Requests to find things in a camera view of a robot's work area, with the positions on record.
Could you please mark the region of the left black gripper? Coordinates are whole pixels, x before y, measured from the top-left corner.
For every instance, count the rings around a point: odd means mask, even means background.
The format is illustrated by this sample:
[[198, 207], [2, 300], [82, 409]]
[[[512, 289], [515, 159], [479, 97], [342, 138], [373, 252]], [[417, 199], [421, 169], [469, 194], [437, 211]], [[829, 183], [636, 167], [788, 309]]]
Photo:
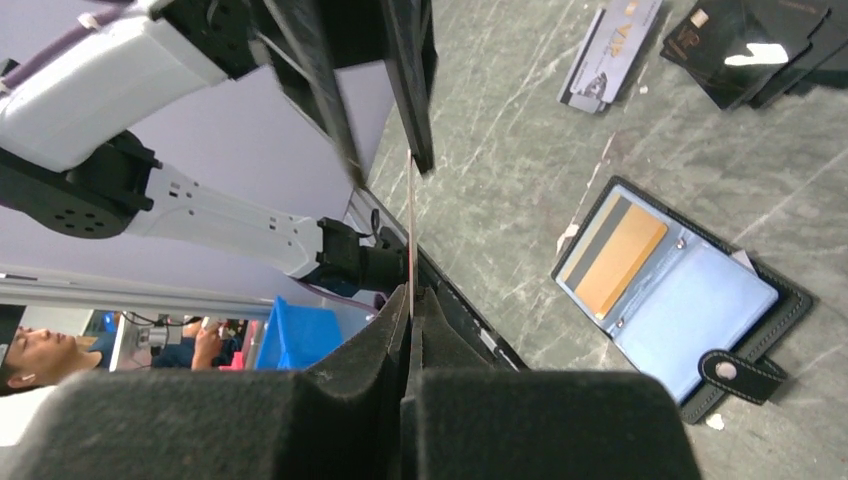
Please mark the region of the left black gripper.
[[[364, 186], [334, 68], [383, 61], [389, 75], [397, 75], [385, 6], [384, 1], [182, 0], [166, 2], [158, 8], [158, 17], [233, 80], [270, 65], [293, 104], [312, 106], [313, 94], [347, 175], [353, 185]], [[301, 65], [306, 79], [298, 71]]]

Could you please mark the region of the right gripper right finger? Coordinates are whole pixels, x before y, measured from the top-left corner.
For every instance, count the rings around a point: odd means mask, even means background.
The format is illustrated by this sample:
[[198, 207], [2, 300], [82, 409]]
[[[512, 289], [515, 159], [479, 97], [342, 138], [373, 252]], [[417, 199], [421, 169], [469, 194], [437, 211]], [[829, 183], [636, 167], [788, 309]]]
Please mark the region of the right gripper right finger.
[[401, 412], [405, 479], [697, 479], [678, 410], [621, 371], [514, 371], [449, 325], [431, 290], [411, 320]]

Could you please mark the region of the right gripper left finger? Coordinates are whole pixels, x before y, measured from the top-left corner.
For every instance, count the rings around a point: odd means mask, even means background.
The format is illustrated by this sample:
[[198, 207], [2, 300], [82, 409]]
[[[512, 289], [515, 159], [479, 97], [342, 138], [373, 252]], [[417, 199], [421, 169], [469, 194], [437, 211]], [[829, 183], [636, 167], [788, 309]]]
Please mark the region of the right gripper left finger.
[[5, 479], [396, 479], [409, 290], [300, 371], [76, 375], [49, 394]]

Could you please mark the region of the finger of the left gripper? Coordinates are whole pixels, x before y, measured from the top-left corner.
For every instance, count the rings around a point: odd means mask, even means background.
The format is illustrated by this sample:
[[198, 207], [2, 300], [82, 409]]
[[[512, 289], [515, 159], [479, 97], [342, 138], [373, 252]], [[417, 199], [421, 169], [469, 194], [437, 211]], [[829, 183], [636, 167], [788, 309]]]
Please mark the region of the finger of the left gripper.
[[398, 113], [412, 158], [421, 174], [434, 169], [434, 144], [429, 99], [422, 62], [422, 3], [381, 1], [384, 15], [389, 74]]

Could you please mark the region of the black leather card holder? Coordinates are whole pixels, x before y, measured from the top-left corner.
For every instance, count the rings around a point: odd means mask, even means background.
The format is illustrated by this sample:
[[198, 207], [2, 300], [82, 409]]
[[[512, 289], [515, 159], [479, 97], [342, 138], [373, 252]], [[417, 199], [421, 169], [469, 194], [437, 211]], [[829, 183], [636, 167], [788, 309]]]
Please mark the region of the black leather card holder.
[[[662, 220], [668, 232], [609, 313], [596, 320], [558, 275], [615, 193]], [[621, 176], [609, 180], [551, 277], [633, 367], [664, 386], [690, 424], [728, 395], [767, 402], [787, 378], [768, 351], [814, 304], [796, 282]]]

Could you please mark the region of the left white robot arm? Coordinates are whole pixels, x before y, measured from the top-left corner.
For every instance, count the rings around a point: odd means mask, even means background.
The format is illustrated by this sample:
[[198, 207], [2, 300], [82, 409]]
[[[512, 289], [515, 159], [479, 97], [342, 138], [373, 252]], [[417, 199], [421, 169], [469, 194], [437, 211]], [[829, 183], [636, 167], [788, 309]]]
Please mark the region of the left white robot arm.
[[196, 91], [269, 66], [295, 109], [366, 174], [336, 72], [382, 61], [408, 164], [434, 167], [438, 63], [427, 1], [112, 1], [31, 59], [1, 63], [1, 203], [57, 233], [132, 234], [268, 264], [342, 297], [416, 281], [417, 250], [330, 218], [278, 212], [162, 163], [131, 127]]

